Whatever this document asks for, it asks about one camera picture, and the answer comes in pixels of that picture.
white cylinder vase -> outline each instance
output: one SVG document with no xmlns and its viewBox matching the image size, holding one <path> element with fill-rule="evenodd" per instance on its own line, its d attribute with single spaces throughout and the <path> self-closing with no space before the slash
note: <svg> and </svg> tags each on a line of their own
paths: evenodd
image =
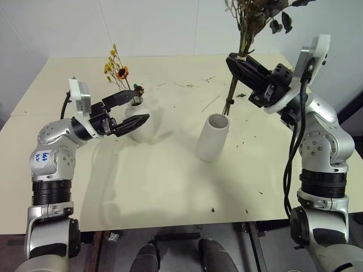
<svg viewBox="0 0 363 272">
<path fill-rule="evenodd" d="M 135 100 L 139 101 L 139 98 L 140 98 L 140 103 L 135 104 Z M 139 142 L 139 143 L 150 142 L 155 136 L 155 123 L 153 120 L 153 116 L 150 113 L 149 107 L 145 104 L 145 102 L 143 102 L 142 97 L 136 97 L 135 99 L 131 100 L 131 102 L 129 102 L 127 104 L 127 106 L 128 107 L 125 111 L 126 118 L 129 118 L 134 115 L 139 115 L 139 114 L 149 114 L 150 115 L 149 119 L 147 119 L 147 121 L 142 126 L 140 126 L 136 130 L 131 131 L 129 133 L 130 136 L 136 142 Z"/>
<path fill-rule="evenodd" d="M 196 154 L 206 162 L 216 160 L 222 153 L 229 128 L 229 120 L 221 114 L 212 114 L 205 121 L 199 136 Z"/>
</svg>

floor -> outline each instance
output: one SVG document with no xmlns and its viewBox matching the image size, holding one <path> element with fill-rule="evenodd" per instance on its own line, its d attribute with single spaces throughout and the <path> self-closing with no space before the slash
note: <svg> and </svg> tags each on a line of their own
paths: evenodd
<svg viewBox="0 0 363 272">
<path fill-rule="evenodd" d="M 352 244 L 363 247 L 362 214 L 351 215 L 349 224 Z M 205 224 L 162 228 L 127 229 L 119 231 L 117 242 L 104 240 L 100 255 L 99 271 L 128 272 L 139 249 L 155 235 L 171 233 L 200 233 L 202 238 L 217 240 L 231 255 L 239 272 L 256 272 L 256 263 L 249 235 L 240 230 L 239 224 Z M 202 272 L 197 247 L 198 240 L 158 242 L 161 252 L 161 272 Z M 260 237 L 264 259 L 269 272 L 316 272 L 304 249 L 295 250 L 289 227 L 268 231 Z M 0 235 L 0 272 L 14 271 L 24 260 L 23 235 Z M 70 271 L 83 271 L 89 245 L 82 245 L 80 254 L 71 259 Z"/>
</svg>

sunflower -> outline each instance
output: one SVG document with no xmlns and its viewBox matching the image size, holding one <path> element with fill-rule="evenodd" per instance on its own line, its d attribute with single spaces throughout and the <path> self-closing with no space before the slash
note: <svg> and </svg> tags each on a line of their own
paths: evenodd
<svg viewBox="0 0 363 272">
<path fill-rule="evenodd" d="M 126 79 L 128 74 L 129 69 L 127 69 L 127 66 L 122 66 L 117 72 L 117 77 L 118 79 Z"/>
</svg>

table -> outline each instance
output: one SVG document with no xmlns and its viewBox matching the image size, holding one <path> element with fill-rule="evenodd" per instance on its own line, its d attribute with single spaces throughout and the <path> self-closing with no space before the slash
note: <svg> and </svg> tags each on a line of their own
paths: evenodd
<svg viewBox="0 0 363 272">
<path fill-rule="evenodd" d="M 277 114 L 248 101 L 250 90 L 237 85 L 230 131 L 218 161 L 205 163 L 193 153 L 206 118 L 222 112 L 231 75 L 226 56 L 129 57 L 129 81 L 145 88 L 145 103 L 158 124 L 151 143 L 130 137 L 89 141 L 77 151 L 72 182 L 73 217 L 82 231 L 286 218 L 282 176 L 292 132 Z M 254 55 L 272 69 L 289 65 L 279 54 Z M 105 59 L 51 58 L 14 109 L 0 133 L 0 233 L 25 233 L 31 204 L 28 161 L 36 136 L 59 119 L 75 75 L 88 82 L 93 103 L 117 92 L 104 78 Z M 125 106 L 111 114 L 121 121 Z M 71 117 L 71 107 L 66 116 Z M 363 162 L 348 160 L 350 212 L 362 211 Z M 301 159 L 293 163 L 290 200 L 300 186 Z"/>
</svg>

